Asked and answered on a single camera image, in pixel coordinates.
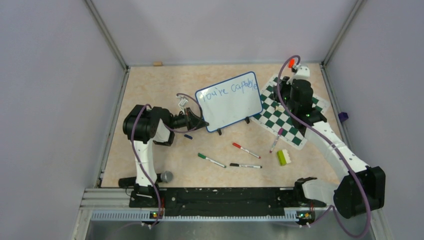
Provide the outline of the blue marker cap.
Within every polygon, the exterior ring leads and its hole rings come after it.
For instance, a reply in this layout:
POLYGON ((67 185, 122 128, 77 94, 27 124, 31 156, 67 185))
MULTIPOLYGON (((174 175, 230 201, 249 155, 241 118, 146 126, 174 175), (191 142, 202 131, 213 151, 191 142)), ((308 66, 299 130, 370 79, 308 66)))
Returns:
POLYGON ((188 138, 188 139, 190 139, 190 140, 192 140, 192 139, 193 139, 193 137, 192 137, 192 136, 190 136, 190 135, 188 135, 188 134, 184 134, 184 137, 186 137, 186 138, 188 138))

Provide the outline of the blue framed whiteboard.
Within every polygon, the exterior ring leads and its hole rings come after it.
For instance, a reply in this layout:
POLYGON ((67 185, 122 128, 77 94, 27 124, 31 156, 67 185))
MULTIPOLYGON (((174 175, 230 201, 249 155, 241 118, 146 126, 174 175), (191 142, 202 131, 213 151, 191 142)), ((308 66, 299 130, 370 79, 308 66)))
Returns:
POLYGON ((195 92, 202 108, 206 130, 216 132, 263 111, 256 74, 253 71, 215 83, 195 92))

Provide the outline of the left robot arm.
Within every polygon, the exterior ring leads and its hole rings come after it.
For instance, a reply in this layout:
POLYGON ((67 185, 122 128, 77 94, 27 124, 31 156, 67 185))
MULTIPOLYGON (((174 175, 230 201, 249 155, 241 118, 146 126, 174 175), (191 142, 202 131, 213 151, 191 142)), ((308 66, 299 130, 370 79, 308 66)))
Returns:
POLYGON ((136 177, 130 183, 136 195, 149 207, 160 202, 160 193, 156 183, 158 174, 154 168, 153 144, 171 146, 175 138, 175 130, 186 127, 195 131, 209 126, 203 116, 196 115, 187 107, 178 115, 168 109, 149 105, 135 105, 125 117, 122 131, 130 140, 135 155, 136 177))

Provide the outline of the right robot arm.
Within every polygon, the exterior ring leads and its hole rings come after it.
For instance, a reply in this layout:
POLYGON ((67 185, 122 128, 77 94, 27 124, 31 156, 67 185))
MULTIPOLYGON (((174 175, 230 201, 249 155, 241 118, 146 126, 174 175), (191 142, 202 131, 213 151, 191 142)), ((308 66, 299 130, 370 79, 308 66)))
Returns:
POLYGON ((295 129, 315 145, 339 179, 333 184, 316 177, 295 182, 293 200, 307 206, 312 200, 334 206, 345 219, 381 209, 385 205, 386 174, 357 157, 336 135, 326 117, 313 106, 308 80, 277 79, 275 100, 282 105, 295 129))

